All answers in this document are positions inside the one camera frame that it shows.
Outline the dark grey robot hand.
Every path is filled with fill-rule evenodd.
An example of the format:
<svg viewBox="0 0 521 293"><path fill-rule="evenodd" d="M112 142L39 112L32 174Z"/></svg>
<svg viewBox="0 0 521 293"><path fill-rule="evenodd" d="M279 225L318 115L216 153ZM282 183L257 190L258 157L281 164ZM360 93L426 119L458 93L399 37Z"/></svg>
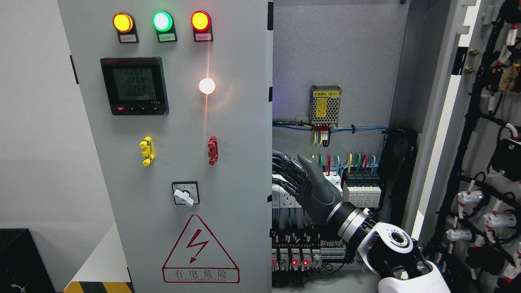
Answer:
<svg viewBox="0 0 521 293"><path fill-rule="evenodd" d="M282 186L309 213L316 224L327 224L334 207L342 201L338 189L311 157L290 157L272 150L272 170L284 178Z"/></svg>

